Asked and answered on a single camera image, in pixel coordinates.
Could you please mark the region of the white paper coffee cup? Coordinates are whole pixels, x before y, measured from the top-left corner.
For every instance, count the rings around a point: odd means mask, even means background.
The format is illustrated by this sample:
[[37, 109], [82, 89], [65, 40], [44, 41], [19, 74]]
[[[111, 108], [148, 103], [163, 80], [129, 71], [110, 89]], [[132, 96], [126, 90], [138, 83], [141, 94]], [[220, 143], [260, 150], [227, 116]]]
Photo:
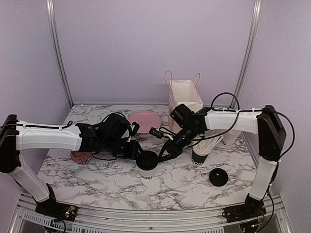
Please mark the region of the white paper coffee cup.
[[150, 169], [150, 170], [144, 170], [144, 169], [139, 168], [139, 172], [144, 179], [149, 180], [156, 175], [157, 167]]

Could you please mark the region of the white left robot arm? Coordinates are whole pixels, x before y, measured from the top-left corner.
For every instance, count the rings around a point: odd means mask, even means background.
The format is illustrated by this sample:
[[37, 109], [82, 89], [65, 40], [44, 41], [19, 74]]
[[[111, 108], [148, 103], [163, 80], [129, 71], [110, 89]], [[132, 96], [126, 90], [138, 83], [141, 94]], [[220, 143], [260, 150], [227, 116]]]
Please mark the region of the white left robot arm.
[[133, 140], [139, 129], [121, 113], [112, 113], [97, 124], [69, 122], [67, 125], [42, 125], [17, 120], [9, 115], [0, 128], [0, 171], [11, 176], [28, 191], [37, 205], [51, 216], [61, 212], [53, 189], [43, 183], [27, 166], [21, 151], [29, 149], [63, 149], [98, 154], [108, 152], [116, 158], [135, 160], [142, 152]]

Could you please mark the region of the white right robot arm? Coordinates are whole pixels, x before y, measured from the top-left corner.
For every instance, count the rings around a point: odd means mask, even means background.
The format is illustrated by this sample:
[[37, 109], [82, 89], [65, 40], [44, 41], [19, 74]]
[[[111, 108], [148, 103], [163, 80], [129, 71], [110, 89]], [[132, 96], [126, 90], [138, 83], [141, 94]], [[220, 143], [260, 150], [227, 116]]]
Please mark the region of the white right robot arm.
[[264, 198], [272, 182], [286, 139], [286, 131], [274, 107], [267, 105], [263, 109], [251, 110], [204, 107], [195, 113], [181, 104], [170, 115], [181, 130], [164, 144], [158, 162], [177, 158], [183, 148], [208, 130], [234, 130], [258, 135], [259, 165], [248, 194], [250, 200], [241, 206], [241, 214], [252, 217], [260, 208], [258, 201]]

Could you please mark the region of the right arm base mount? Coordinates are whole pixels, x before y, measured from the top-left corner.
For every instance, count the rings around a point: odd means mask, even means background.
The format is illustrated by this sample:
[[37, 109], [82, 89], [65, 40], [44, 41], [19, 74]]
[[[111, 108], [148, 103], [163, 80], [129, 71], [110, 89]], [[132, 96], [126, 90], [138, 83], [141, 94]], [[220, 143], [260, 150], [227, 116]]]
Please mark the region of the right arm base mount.
[[264, 216], [266, 213], [267, 211], [263, 206], [255, 210], [253, 207], [247, 207], [245, 204], [241, 204], [224, 208], [222, 216], [226, 218], [228, 223], [231, 223]]

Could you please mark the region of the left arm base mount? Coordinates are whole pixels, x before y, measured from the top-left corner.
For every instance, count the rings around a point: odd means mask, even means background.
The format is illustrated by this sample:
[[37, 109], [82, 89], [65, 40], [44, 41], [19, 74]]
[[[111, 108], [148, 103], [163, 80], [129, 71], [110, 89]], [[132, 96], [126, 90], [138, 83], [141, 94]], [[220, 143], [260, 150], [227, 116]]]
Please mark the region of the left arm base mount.
[[35, 211], [46, 216], [57, 217], [60, 220], [74, 221], [77, 214], [77, 206], [60, 203], [56, 200], [52, 187], [47, 184], [49, 198], [43, 202], [36, 202]]

